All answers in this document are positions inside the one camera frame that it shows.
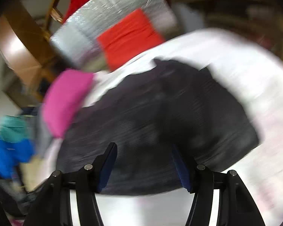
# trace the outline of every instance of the black cloth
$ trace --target black cloth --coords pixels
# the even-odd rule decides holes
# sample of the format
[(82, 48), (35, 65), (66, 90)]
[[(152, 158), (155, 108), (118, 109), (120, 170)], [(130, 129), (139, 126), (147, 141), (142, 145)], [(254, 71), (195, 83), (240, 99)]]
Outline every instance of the black cloth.
[(215, 171), (258, 145), (243, 107), (207, 68), (154, 61), (154, 69), (127, 76), (79, 110), (61, 145), (58, 170), (77, 171), (115, 142), (117, 159), (102, 193), (153, 194), (181, 187), (172, 144)]

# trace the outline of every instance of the silver rivet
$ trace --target silver rivet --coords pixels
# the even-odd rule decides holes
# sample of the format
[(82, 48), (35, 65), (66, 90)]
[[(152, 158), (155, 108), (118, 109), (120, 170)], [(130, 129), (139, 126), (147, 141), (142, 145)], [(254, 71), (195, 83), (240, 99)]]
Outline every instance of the silver rivet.
[(236, 172), (235, 170), (230, 170), (230, 174), (231, 174), (232, 176), (236, 176), (236, 175), (237, 175), (237, 172)]
[(197, 169), (202, 171), (205, 169), (205, 165), (199, 164), (197, 165)]
[(55, 170), (53, 173), (52, 173), (52, 176), (59, 176), (60, 175), (60, 171), (59, 170)]
[(84, 166), (85, 170), (90, 170), (92, 168), (93, 168), (93, 165), (91, 165), (91, 164), (87, 164), (87, 165)]

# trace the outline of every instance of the blue cloth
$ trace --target blue cloth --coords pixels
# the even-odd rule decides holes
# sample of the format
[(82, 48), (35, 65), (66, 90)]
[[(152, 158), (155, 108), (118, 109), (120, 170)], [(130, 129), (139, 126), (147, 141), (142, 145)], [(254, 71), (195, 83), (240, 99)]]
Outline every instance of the blue cloth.
[(20, 162), (28, 162), (34, 154), (29, 139), (18, 143), (9, 143), (0, 139), (0, 176), (11, 179), (14, 167)]

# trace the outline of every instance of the pink cloth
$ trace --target pink cloth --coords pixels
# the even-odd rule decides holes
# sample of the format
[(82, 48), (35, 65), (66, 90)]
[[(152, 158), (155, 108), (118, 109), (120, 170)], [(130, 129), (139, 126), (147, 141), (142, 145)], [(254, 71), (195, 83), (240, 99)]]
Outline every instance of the pink cloth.
[(44, 98), (43, 118), (54, 137), (64, 137), (92, 80), (93, 73), (67, 69), (52, 83)]

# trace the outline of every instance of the wooden chair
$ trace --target wooden chair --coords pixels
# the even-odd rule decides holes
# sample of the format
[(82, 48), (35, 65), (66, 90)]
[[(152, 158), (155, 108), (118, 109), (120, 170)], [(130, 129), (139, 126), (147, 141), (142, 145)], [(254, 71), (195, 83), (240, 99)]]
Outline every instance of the wooden chair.
[(50, 7), (48, 9), (48, 12), (45, 16), (45, 23), (43, 27), (43, 35), (47, 41), (50, 40), (51, 33), (49, 31), (50, 24), (52, 22), (52, 19), (59, 22), (60, 24), (63, 23), (63, 15), (61, 12), (57, 9), (57, 5), (59, 3), (59, 0), (52, 0)]

